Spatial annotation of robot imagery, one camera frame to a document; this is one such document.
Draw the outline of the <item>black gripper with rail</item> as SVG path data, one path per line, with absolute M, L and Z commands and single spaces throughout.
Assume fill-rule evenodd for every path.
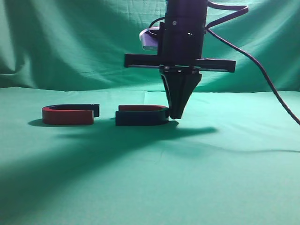
M 126 68 L 196 68 L 202 71 L 233 73 L 235 60 L 207 59 L 202 57 L 204 29 L 192 30 L 184 26 L 172 26 L 161 22 L 158 33 L 157 54 L 125 54 Z M 186 104 L 201 81 L 202 74 L 161 75 L 172 119 L 181 119 Z

